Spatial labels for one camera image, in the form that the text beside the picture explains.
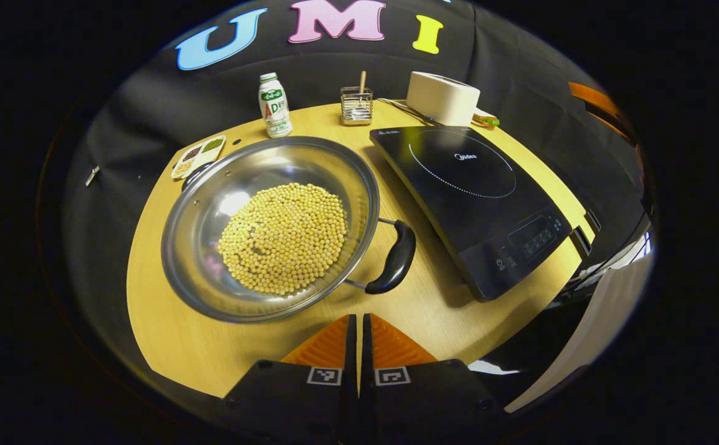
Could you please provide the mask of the pile of yellow soybeans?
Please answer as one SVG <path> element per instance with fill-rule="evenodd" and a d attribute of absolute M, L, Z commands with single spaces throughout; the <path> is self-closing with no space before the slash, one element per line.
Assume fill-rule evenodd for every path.
<path fill-rule="evenodd" d="M 294 182 L 253 195 L 225 226 L 217 251 L 246 289 L 293 295 L 326 275 L 347 228 L 342 199 Z"/>

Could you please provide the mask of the black backdrop cloth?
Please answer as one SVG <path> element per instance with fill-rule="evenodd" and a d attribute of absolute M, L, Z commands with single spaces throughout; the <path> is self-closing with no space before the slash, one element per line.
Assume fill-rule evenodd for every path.
<path fill-rule="evenodd" d="M 385 98 L 401 98 L 411 70 L 426 70 L 480 88 L 480 108 L 499 112 L 502 129 L 561 180 L 600 219 L 600 235 L 572 282 L 593 286 L 599 265 L 616 267 L 634 251 L 633 224 L 642 212 L 634 148 L 586 112 L 569 82 L 600 89 L 568 57 L 543 40 L 468 0 L 379 0 L 381 41 L 347 34 L 291 43 L 296 0 L 251 0 L 187 30 L 128 76 L 75 143 L 57 143 L 44 180 L 51 214 L 43 248 L 61 315 L 92 352 L 111 354 L 159 392 L 222 395 L 255 360 L 277 360 L 340 315 L 374 311 L 444 357 L 475 360 L 525 327 L 547 298 L 549 279 L 564 276 L 571 248 L 560 248 L 545 271 L 494 302 L 473 302 L 469 288 L 437 242 L 410 195 L 384 199 L 382 214 L 400 215 L 416 231 L 414 276 L 391 296 L 338 291 L 302 315 L 239 326 L 199 315 L 171 295 L 159 266 L 142 248 L 130 262 L 138 223 L 160 223 L 150 209 L 162 167 L 186 143 L 238 125 L 263 135 L 251 88 L 263 69 L 278 69 L 296 110 L 336 108 L 337 88 L 361 69 Z M 86 188 L 95 166 L 99 174 Z"/>

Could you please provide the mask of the white board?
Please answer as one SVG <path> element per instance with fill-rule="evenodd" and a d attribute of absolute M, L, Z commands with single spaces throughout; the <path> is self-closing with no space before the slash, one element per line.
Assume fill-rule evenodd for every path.
<path fill-rule="evenodd" d="M 545 372 L 504 409 L 514 414 L 533 409 L 555 395 L 602 355 L 638 307 L 653 270 L 654 253 L 600 277 L 574 333 Z"/>

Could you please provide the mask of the steel pot with black handles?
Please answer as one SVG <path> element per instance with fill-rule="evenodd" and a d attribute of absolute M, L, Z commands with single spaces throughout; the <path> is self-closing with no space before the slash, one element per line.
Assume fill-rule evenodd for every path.
<path fill-rule="evenodd" d="M 250 289 L 219 255 L 218 237 L 239 210 L 263 190 L 298 183 L 336 195 L 343 210 L 343 243 L 314 282 L 284 296 Z M 252 143 L 190 175 L 164 226 L 162 268 L 187 306 L 212 319 L 265 322 L 294 315 L 322 300 L 349 276 L 374 237 L 380 193 L 368 163 L 329 139 L 284 137 Z"/>

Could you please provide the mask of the black induction cooktop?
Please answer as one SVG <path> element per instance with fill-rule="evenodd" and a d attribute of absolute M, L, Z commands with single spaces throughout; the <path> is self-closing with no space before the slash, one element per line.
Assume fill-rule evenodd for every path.
<path fill-rule="evenodd" d="M 476 130 L 397 127 L 369 137 L 478 300 L 512 290 L 573 230 L 537 181 Z"/>

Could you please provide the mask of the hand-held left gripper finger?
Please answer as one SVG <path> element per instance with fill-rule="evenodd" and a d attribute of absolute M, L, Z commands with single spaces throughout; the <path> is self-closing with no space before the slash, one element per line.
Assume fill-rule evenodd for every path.
<path fill-rule="evenodd" d="M 359 427 L 366 443 L 477 443 L 506 412 L 461 360 L 433 355 L 363 315 Z"/>
<path fill-rule="evenodd" d="M 262 443 L 351 442 L 356 352 L 356 316 L 345 315 L 283 360 L 258 360 L 223 399 L 227 423 Z"/>

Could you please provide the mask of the white drink bottle green label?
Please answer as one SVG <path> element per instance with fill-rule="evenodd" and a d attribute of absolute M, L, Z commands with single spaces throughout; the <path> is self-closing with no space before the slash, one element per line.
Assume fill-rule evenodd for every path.
<path fill-rule="evenodd" d="M 288 98 L 277 73 L 261 74 L 259 77 L 258 101 L 266 132 L 270 138 L 286 137 L 291 134 Z"/>

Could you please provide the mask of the white toaster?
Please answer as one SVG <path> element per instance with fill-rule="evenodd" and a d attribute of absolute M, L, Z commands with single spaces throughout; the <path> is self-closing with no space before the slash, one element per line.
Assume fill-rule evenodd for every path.
<path fill-rule="evenodd" d="M 413 71 L 405 104 L 447 126 L 469 126 L 481 91 L 438 74 Z"/>

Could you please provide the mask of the white divided dish of beans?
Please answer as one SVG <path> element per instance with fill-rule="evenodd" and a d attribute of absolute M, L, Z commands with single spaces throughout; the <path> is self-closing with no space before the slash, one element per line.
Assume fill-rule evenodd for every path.
<path fill-rule="evenodd" d="M 174 157 L 170 177 L 173 180 L 187 179 L 195 169 L 215 161 L 224 147 L 225 139 L 224 135 L 219 135 L 184 149 L 182 154 Z"/>

